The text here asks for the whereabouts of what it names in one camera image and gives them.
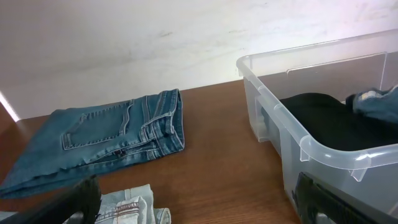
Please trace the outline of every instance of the light blue jeans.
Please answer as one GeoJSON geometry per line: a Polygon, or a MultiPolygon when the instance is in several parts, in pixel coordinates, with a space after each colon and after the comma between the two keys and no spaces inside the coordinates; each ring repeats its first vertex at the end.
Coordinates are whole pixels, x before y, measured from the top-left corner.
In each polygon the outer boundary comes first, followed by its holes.
{"type": "Polygon", "coordinates": [[[353,111],[370,118],[398,123],[398,88],[387,91],[374,88],[357,94],[353,111]]]}
{"type": "Polygon", "coordinates": [[[0,186],[25,197],[184,149],[178,90],[88,108],[54,111],[0,186]]]}

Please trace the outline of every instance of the brown wooden surface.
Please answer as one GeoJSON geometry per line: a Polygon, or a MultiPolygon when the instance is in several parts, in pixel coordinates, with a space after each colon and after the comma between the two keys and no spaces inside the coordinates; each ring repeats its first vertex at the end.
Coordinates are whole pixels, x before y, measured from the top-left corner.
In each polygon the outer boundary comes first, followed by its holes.
{"type": "MultiPolygon", "coordinates": [[[[100,177],[102,193],[150,184],[155,208],[168,207],[173,223],[299,223],[278,153],[250,128],[243,81],[182,97],[185,150],[100,177]]],[[[19,121],[0,136],[0,181],[46,119],[19,121]]],[[[21,211],[58,191],[0,200],[0,210],[21,211]]]]}
{"type": "Polygon", "coordinates": [[[14,123],[14,120],[12,120],[10,114],[0,103],[0,134],[2,134],[12,123],[14,123]]]}

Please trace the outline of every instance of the clear plastic container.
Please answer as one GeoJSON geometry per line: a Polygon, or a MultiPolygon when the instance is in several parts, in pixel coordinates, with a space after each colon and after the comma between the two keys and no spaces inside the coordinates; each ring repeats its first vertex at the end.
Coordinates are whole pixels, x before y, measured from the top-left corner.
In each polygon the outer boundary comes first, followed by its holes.
{"type": "Polygon", "coordinates": [[[244,77],[251,127],[281,156],[285,191],[293,204],[298,175],[309,172],[398,217],[398,144],[351,152],[326,147],[278,100],[315,92],[344,101],[372,87],[386,90],[398,84],[398,30],[249,55],[236,65],[244,77]]]}

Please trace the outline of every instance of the jeans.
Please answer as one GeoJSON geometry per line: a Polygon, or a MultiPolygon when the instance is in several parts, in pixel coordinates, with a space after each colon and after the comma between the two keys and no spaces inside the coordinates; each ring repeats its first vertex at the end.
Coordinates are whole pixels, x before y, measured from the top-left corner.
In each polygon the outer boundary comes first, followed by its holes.
{"type": "Polygon", "coordinates": [[[353,99],[354,113],[370,118],[398,123],[398,88],[381,91],[372,89],[357,94],[353,99]]]}
{"type": "MultiPolygon", "coordinates": [[[[154,193],[149,184],[102,195],[101,207],[95,223],[112,224],[118,219],[123,219],[122,221],[127,221],[128,223],[170,224],[170,210],[168,208],[154,208],[153,204],[154,193]],[[123,217],[122,211],[119,213],[115,212],[120,207],[119,203],[128,202],[137,197],[139,197],[139,202],[135,217],[123,217]]],[[[0,212],[0,221],[14,214],[16,212],[0,212]]]]}
{"type": "Polygon", "coordinates": [[[54,111],[0,186],[25,197],[184,149],[178,90],[88,108],[54,111]]]}

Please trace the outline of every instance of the folded clothes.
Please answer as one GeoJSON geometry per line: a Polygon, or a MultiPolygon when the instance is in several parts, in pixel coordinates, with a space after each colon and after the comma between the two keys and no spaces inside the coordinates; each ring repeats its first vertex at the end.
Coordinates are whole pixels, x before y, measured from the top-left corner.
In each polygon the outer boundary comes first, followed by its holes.
{"type": "MultiPolygon", "coordinates": [[[[95,223],[171,224],[168,208],[153,208],[154,194],[150,185],[134,187],[102,195],[95,223]]],[[[3,220],[16,212],[0,212],[3,220]]]]}
{"type": "Polygon", "coordinates": [[[332,96],[304,93],[280,102],[324,146],[357,151],[398,143],[397,124],[355,114],[332,96]]]}
{"type": "Polygon", "coordinates": [[[354,113],[398,124],[398,88],[371,89],[347,97],[354,113]]]}
{"type": "Polygon", "coordinates": [[[0,198],[72,185],[184,149],[178,90],[54,111],[0,186],[0,198]]]}

